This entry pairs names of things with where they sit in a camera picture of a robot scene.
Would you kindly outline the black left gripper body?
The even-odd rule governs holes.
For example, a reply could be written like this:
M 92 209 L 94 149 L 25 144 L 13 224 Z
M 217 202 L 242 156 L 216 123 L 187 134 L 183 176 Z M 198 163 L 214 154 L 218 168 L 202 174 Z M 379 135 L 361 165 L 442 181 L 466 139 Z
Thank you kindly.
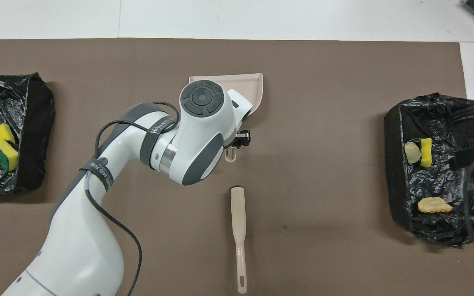
M 243 130 L 236 133 L 235 138 L 233 140 L 233 147 L 236 149 L 241 148 L 241 146 L 248 146 L 251 142 L 251 131 L 250 130 Z

